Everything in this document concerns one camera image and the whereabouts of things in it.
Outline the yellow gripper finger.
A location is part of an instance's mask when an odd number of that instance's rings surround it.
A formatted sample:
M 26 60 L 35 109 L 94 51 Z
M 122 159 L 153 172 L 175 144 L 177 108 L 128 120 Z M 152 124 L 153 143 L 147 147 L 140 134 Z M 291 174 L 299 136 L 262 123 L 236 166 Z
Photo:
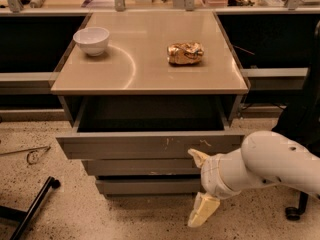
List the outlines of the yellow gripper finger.
M 198 151 L 196 149 L 192 149 L 192 148 L 190 148 L 188 150 L 188 154 L 192 156 L 192 158 L 198 168 L 201 168 L 203 166 L 204 162 L 209 158 L 208 154 L 201 152 L 201 151 Z
M 193 210 L 189 216 L 188 226 L 195 228 L 202 226 L 220 206 L 220 200 L 208 193 L 198 192 Z

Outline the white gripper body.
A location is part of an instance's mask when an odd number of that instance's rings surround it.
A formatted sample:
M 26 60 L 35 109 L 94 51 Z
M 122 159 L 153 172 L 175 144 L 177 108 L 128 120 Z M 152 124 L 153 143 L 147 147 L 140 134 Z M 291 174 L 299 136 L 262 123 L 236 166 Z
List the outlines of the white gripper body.
M 234 191 L 222 180 L 220 173 L 221 154 L 209 156 L 201 168 L 201 184 L 204 190 L 215 198 L 224 200 L 240 194 Z

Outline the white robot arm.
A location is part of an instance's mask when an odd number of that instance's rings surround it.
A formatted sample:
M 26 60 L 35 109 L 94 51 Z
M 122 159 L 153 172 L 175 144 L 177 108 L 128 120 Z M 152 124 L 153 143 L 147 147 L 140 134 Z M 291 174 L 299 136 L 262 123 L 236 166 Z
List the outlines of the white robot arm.
M 224 199 L 247 189 L 285 185 L 314 198 L 320 195 L 320 158 L 272 131 L 248 135 L 240 148 L 210 156 L 188 151 L 201 172 L 203 192 L 195 198 L 188 225 L 199 227 Z

